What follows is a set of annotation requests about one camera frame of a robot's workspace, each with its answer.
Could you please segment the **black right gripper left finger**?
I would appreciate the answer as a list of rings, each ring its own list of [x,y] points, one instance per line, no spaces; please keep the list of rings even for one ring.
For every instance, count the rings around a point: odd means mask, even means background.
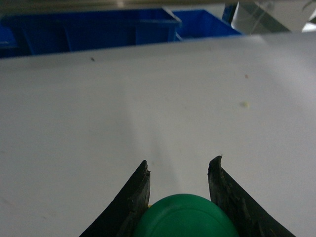
[[[148,209],[151,175],[140,163],[113,201],[81,234],[82,237],[130,237]]]

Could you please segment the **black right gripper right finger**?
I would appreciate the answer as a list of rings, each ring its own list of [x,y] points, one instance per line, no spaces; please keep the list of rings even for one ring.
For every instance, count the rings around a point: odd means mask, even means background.
[[[232,221],[240,237],[293,237],[222,167],[222,156],[212,159],[208,167],[210,199]]]

